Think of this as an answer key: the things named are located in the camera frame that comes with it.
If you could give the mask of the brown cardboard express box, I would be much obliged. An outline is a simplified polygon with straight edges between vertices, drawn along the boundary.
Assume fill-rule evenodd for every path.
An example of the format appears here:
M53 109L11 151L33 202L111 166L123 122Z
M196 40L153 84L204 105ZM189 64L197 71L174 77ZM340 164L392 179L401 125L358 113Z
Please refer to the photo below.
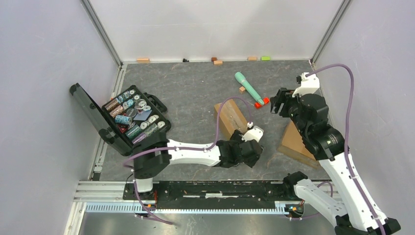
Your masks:
M247 132L248 121L233 99L228 100L219 115L219 129L224 139L229 140L235 130L242 134Z

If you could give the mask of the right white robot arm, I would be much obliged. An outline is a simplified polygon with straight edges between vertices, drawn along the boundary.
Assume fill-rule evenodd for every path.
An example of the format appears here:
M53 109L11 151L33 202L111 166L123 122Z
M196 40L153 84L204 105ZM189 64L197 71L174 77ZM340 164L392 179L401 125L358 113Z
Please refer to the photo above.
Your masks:
M290 118L306 149L313 154L334 183L339 203L313 185L302 172L283 179L283 195L309 203L334 227L337 235L392 235L401 229L387 217L360 179L343 135L328 124L328 106L317 94L297 95L281 88L270 99L271 112Z

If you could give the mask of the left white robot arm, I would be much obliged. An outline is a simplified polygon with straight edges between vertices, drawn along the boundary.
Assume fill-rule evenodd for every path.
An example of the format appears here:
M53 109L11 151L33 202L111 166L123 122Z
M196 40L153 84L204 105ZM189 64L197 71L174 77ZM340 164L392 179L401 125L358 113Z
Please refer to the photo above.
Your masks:
M140 143L124 165L133 165L133 187L141 199L149 199L154 193L153 179L169 165L197 164L209 167L230 168L239 164L253 167L263 151L260 140L264 131L254 126L242 134L234 131L228 141L194 144L168 139L164 132Z

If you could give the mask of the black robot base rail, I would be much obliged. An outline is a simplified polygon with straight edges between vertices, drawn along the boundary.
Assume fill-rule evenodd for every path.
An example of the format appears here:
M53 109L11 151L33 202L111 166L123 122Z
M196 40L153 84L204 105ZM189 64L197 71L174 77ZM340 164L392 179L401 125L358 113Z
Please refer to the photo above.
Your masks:
M301 201L282 181L159 181L139 194L157 209L272 209L276 201Z

